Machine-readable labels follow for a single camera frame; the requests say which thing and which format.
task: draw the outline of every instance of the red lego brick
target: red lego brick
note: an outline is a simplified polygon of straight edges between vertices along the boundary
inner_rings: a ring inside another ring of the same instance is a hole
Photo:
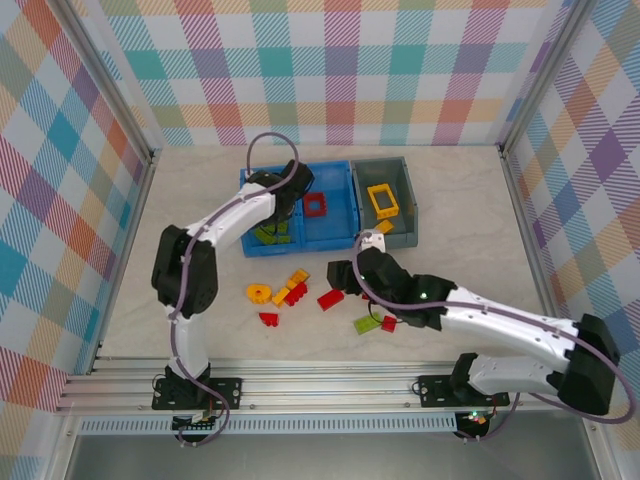
[[[387,315],[382,319],[382,325],[380,325],[380,328],[385,332],[393,333],[397,324],[398,320]]]
[[[289,305],[290,307],[293,307],[295,303],[298,300],[300,300],[302,297],[304,297],[308,291],[309,289],[307,288],[307,284],[304,282],[301,282],[298,285],[296,285],[293,290],[289,292],[289,295],[284,297],[284,301],[287,303],[287,305]]]
[[[333,307],[335,304],[340,303],[342,300],[344,300],[344,293],[342,293],[340,290],[331,290],[318,299],[318,305],[320,305],[320,308],[322,308],[323,312],[326,312],[328,309]]]
[[[262,323],[267,327],[277,327],[280,322],[280,317],[277,313],[258,313]]]
[[[304,214],[307,217],[324,217],[327,214],[327,199],[322,192],[307,193],[302,199],[304,203]]]

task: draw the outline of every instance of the plaid wall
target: plaid wall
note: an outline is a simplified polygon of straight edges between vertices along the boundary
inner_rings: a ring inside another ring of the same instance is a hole
[[[45,0],[0,1],[0,479],[97,334],[143,163]]]
[[[495,143],[539,21],[562,3],[100,0],[114,52],[74,1],[116,75],[126,58],[172,145],[265,130],[316,144]]]
[[[516,97],[515,102],[511,106],[511,110],[509,110],[509,115],[507,115],[507,120],[504,122],[502,129],[500,130],[500,134],[498,135],[498,141],[496,143],[504,143],[509,130],[511,130],[511,126],[513,125],[513,120],[516,118],[516,115],[520,111],[520,107],[522,106],[522,102],[533,87],[536,79],[538,78],[538,74],[540,73],[540,68],[544,64],[544,61],[547,59],[549,52],[551,51],[551,46],[556,41],[558,34],[562,31],[562,27],[564,22],[567,20],[567,16],[571,10],[571,7],[575,3],[576,0],[563,0],[562,6],[556,15],[556,18],[553,20],[553,24],[547,33],[547,36],[542,42],[542,46],[536,55],[535,60],[531,64],[531,68],[527,73],[527,76],[518,91],[518,96]]]
[[[562,314],[607,321],[640,395],[640,0],[599,2],[514,153]]]

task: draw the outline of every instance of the yellow toy block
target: yellow toy block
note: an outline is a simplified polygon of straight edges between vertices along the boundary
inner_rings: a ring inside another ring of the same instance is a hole
[[[271,300],[271,288],[268,285],[253,283],[247,287],[247,297],[256,305],[263,305]]]
[[[395,217],[400,213],[400,207],[398,207],[398,202],[396,202],[388,183],[367,187],[367,192],[369,192],[369,198],[371,199],[371,203],[373,203],[373,208],[376,210],[376,217],[378,220]],[[386,193],[389,196],[389,200],[391,200],[391,206],[388,208],[380,208],[380,205],[378,205],[378,201],[376,200],[376,193]]]
[[[278,294],[271,299],[276,307],[280,308],[282,306],[284,298],[289,295],[289,292],[290,290],[287,287],[283,287],[280,289]]]
[[[309,274],[300,268],[296,270],[296,273],[291,275],[291,278],[289,280],[293,280],[297,285],[299,283],[306,282],[307,278],[309,278]]]
[[[386,235],[391,230],[393,230],[393,223],[391,223],[389,220],[383,220],[378,225],[376,225],[376,230]]]

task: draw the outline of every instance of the white robotic arm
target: white robotic arm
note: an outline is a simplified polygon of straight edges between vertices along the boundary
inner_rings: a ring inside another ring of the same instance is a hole
[[[501,392],[533,392],[557,395],[565,404],[588,414],[608,413],[614,373],[585,348],[562,336],[586,341],[617,365],[620,353],[601,319],[584,315],[576,322],[535,315],[483,298],[443,278],[412,276],[385,253],[379,232],[368,231],[360,240],[357,272],[351,261],[329,264],[327,280],[333,288],[360,294],[363,285],[368,285],[370,291],[365,293],[373,303],[380,303],[411,326],[481,336],[524,354],[499,358],[463,354],[446,388],[427,395],[444,401],[447,396],[455,397],[465,405],[474,405],[474,399],[486,401]],[[429,308],[421,306],[433,302],[436,305]]]
[[[311,170],[299,162],[295,166],[293,160],[279,174],[258,171],[246,179],[234,197],[210,215],[184,229],[171,225],[162,233],[151,285],[174,324],[174,357],[166,373],[171,381],[176,379],[175,383],[184,380],[194,396],[201,393],[191,388],[190,378],[202,377],[204,381],[208,377],[209,359],[200,314],[218,293],[217,256],[252,227],[275,225],[289,219],[295,202],[312,182]],[[184,278],[186,262],[188,276]]]
[[[234,202],[236,197],[244,198],[248,194],[264,190],[262,185],[257,183],[245,183],[236,196],[230,199],[225,205]],[[224,208],[223,205],[215,212],[207,215],[199,222],[187,227],[186,234],[189,237],[196,235],[200,227],[206,224],[207,220]],[[276,208],[276,196],[272,193],[263,193],[247,201],[234,205],[224,212],[210,226],[205,227],[200,235],[201,242],[209,242],[211,247],[219,255],[229,245],[236,242],[250,228],[271,217]],[[174,305],[166,305],[167,316],[173,313]],[[205,344],[205,332],[202,314],[194,313],[186,318],[182,313],[178,313],[175,320],[176,325],[176,347],[178,356],[187,372],[194,378],[198,378],[209,366],[209,356]],[[184,373],[176,364],[177,358],[172,358],[169,362],[171,370],[182,378]]]

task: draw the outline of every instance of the metal mounting plate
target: metal mounting plate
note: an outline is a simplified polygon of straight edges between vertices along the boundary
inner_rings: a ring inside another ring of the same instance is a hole
[[[238,410],[240,408],[240,398],[242,396],[242,379],[229,377],[229,378],[209,378],[206,382],[207,386],[212,390],[218,392],[224,397],[229,404],[231,410]],[[176,410],[180,409],[175,402],[170,403],[168,399],[170,395],[162,395],[163,389],[169,388],[170,382],[166,378],[159,378],[156,380],[156,393],[153,396],[151,402],[151,408],[153,410]],[[210,405],[208,396],[205,396],[202,403],[198,405],[198,409],[202,410],[220,410],[222,408],[222,402],[217,399],[213,399],[213,405]]]
[[[497,393],[493,397],[474,397],[473,402],[463,403],[449,386],[450,375],[423,375],[418,377],[420,405],[433,407],[506,407],[509,405],[508,393]]]

